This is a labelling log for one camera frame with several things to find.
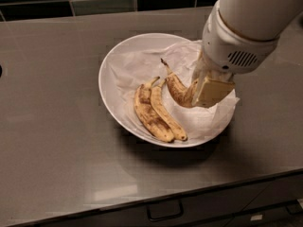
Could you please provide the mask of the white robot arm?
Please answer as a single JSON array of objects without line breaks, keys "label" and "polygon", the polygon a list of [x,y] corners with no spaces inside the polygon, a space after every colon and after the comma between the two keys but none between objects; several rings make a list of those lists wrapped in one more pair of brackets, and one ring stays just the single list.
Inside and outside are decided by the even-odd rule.
[{"label": "white robot arm", "polygon": [[203,29],[191,104],[209,108],[223,100],[233,77],[256,70],[302,10],[303,0],[218,0]]}]

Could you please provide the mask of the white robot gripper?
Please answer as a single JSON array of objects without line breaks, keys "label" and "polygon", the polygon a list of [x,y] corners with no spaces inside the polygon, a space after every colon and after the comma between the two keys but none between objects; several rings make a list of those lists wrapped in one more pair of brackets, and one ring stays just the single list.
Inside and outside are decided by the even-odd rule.
[{"label": "white robot gripper", "polygon": [[[219,74],[245,74],[256,70],[276,49],[278,39],[254,41],[238,35],[221,16],[221,0],[217,1],[206,20],[200,55],[192,78],[203,78],[207,71]],[[223,82],[206,76],[198,82],[192,105],[210,108],[235,88],[234,82]]]}]

